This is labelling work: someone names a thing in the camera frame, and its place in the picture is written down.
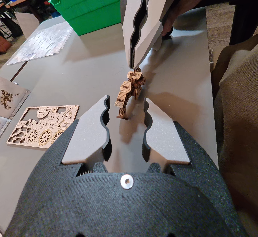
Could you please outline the wooden puzzle parts sheet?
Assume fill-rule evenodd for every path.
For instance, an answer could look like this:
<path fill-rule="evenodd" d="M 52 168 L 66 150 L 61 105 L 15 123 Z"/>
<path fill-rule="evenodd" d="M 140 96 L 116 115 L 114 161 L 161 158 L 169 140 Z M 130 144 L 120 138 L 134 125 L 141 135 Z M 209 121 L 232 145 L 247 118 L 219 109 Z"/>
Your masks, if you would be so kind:
<path fill-rule="evenodd" d="M 47 149 L 73 123 L 78 110 L 79 105 L 27 107 L 6 143 Z"/>

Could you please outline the green plastic bin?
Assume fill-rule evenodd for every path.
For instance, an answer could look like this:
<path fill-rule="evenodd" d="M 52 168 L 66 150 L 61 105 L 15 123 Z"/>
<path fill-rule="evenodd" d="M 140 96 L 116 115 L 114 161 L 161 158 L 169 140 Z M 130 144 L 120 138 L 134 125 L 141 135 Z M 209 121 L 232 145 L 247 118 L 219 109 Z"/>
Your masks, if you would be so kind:
<path fill-rule="evenodd" d="M 81 36 L 121 22 L 120 0 L 50 0 Z"/>

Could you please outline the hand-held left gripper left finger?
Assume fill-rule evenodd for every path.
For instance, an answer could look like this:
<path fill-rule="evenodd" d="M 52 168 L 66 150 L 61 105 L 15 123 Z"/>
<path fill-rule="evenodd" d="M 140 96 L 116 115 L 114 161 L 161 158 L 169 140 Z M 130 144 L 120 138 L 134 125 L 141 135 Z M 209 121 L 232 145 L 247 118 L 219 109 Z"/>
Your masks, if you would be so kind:
<path fill-rule="evenodd" d="M 86 163 L 93 168 L 96 162 L 108 161 L 112 145 L 107 123 L 109 122 L 110 96 L 105 95 L 78 120 L 63 164 Z"/>

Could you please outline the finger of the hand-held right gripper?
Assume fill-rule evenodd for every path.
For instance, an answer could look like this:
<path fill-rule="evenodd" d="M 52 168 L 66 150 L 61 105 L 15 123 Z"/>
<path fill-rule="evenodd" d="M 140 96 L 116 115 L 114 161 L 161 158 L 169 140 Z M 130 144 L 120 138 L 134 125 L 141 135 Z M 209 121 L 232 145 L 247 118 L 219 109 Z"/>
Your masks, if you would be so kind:
<path fill-rule="evenodd" d="M 162 31 L 160 21 L 162 10 L 163 0 L 147 0 L 147 18 L 140 30 L 140 39 L 134 51 L 134 70 L 145 59 Z"/>
<path fill-rule="evenodd" d="M 134 52 L 140 38 L 140 25 L 146 14 L 145 0 L 127 0 L 122 25 L 128 66 L 134 69 Z"/>

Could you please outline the grey desk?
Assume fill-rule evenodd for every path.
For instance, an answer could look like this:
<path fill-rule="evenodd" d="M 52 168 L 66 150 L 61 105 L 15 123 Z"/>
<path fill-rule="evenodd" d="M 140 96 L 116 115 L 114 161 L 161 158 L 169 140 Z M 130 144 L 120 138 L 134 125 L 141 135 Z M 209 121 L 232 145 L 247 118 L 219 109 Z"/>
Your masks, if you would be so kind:
<path fill-rule="evenodd" d="M 78 36 L 72 32 L 63 49 L 53 56 L 1 68 L 1 77 L 31 91 L 1 136 L 0 221 L 5 232 L 22 189 L 45 149 L 9 145 L 7 140 L 26 107 L 78 104 L 82 116 L 109 95 L 112 155 L 109 172 L 145 172 L 142 157 L 144 97 L 177 121 L 218 166 L 205 8 L 179 16 L 172 38 L 151 50 L 140 68 L 146 84 L 127 104 L 129 120 L 116 118 L 114 106 L 121 84 L 130 71 L 121 24 Z"/>

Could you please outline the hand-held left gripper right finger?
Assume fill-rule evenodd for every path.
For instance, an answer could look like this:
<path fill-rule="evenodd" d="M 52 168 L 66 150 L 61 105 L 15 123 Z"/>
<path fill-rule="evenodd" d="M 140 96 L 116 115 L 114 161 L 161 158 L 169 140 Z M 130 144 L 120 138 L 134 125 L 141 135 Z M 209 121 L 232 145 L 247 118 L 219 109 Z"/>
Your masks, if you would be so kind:
<path fill-rule="evenodd" d="M 146 130 L 142 156 L 145 162 L 156 162 L 159 165 L 190 164 L 173 119 L 149 98 L 144 98 L 144 113 Z"/>

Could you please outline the instruction sheet in clear sleeve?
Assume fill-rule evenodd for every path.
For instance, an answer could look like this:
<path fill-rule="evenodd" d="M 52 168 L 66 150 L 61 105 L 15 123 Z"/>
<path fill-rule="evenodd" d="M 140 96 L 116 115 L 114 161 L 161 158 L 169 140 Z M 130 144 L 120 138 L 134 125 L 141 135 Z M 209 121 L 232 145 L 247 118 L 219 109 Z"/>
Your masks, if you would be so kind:
<path fill-rule="evenodd" d="M 7 65 L 58 54 L 73 31 L 68 22 L 35 30 L 7 61 Z"/>

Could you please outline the wooden motorcycle model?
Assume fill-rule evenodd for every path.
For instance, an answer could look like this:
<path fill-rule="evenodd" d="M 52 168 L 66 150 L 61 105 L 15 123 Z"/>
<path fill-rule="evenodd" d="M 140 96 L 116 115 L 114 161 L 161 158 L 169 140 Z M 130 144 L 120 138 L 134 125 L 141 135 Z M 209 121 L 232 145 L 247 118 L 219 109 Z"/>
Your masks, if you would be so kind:
<path fill-rule="evenodd" d="M 146 83 L 146 78 L 143 76 L 141 69 L 137 68 L 134 71 L 129 71 L 127 74 L 128 81 L 124 81 L 120 87 L 115 106 L 119 108 L 119 114 L 117 118 L 128 120 L 126 115 L 126 106 L 128 100 L 134 97 L 138 99 L 142 86 Z"/>

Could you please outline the person's olive clothing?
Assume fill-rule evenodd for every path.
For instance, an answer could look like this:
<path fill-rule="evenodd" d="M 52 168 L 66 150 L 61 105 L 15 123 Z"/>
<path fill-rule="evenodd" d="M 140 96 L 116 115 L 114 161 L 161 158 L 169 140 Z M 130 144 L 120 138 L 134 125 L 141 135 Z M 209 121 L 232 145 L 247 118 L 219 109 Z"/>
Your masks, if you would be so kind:
<path fill-rule="evenodd" d="M 221 51 L 211 83 L 219 170 L 244 228 L 257 236 L 257 34 Z"/>

